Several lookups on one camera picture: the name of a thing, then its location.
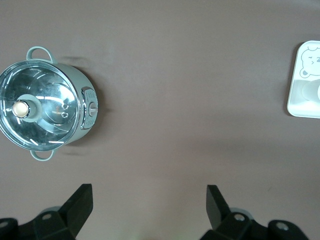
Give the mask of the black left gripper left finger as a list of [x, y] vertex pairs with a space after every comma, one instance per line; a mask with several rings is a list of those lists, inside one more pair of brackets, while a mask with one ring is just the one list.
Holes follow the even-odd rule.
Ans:
[[58, 209], [47, 209], [18, 227], [19, 240], [75, 240], [93, 210], [93, 188], [82, 184]]

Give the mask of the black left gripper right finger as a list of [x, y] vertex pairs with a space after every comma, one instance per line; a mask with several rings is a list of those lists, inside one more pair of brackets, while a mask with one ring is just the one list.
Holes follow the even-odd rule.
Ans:
[[232, 210], [217, 185], [206, 188], [206, 212], [211, 229], [202, 240], [267, 240], [268, 229], [249, 213]]

